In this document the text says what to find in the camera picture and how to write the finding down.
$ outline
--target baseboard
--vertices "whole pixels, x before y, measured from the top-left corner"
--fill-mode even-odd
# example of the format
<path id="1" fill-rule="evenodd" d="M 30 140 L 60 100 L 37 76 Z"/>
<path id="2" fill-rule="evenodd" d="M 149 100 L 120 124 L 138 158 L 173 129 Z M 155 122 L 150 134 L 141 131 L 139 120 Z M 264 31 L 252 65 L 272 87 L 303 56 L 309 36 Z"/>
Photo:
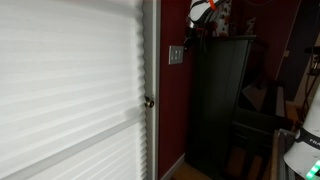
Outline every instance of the baseboard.
<path id="1" fill-rule="evenodd" d="M 167 173 L 162 176 L 161 180 L 170 180 L 174 173 L 179 169 L 179 167 L 184 162 L 184 154 L 174 163 L 174 165 L 167 171 Z"/>

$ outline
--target door frame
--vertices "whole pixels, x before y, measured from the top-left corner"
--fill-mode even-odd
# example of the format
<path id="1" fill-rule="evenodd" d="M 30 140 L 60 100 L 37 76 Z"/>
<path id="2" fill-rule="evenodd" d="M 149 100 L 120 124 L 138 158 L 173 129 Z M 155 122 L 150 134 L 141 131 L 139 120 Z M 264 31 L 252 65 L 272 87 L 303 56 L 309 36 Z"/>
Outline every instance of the door frame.
<path id="1" fill-rule="evenodd" d="M 158 127 L 160 77 L 161 0 L 145 0 L 143 9 L 145 96 L 155 105 L 146 109 L 147 124 L 147 179 L 158 179 Z"/>

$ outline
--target window blind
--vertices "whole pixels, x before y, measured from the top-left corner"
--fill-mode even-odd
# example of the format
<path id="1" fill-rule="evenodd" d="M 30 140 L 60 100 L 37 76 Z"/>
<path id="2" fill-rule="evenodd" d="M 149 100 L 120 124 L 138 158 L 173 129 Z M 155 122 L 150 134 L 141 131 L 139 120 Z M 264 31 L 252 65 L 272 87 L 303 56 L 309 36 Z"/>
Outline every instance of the window blind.
<path id="1" fill-rule="evenodd" d="M 0 1 L 0 179 L 143 179 L 139 0 Z"/>

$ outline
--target orange stripe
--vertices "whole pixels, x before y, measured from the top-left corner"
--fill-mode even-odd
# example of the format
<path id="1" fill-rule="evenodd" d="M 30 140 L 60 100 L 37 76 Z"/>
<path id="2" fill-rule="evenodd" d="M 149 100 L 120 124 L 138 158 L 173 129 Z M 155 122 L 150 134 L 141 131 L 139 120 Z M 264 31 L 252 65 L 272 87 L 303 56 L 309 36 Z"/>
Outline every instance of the orange stripe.
<path id="1" fill-rule="evenodd" d="M 216 7 L 216 5 L 214 5 L 213 0 L 209 0 L 209 2 L 210 2 L 211 9 L 216 10 L 217 7 Z"/>

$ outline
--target black cabinet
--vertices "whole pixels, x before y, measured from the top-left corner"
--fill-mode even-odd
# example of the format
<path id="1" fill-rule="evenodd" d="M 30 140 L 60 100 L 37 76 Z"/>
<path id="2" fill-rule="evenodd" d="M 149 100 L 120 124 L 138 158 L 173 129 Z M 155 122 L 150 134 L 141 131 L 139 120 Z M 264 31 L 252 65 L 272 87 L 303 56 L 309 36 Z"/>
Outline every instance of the black cabinet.
<path id="1" fill-rule="evenodd" d="M 220 178 L 226 161 L 228 135 L 242 82 L 252 81 L 252 75 L 244 78 L 244 72 L 255 44 L 261 46 L 255 36 L 197 42 L 185 159 L 213 179 Z"/>

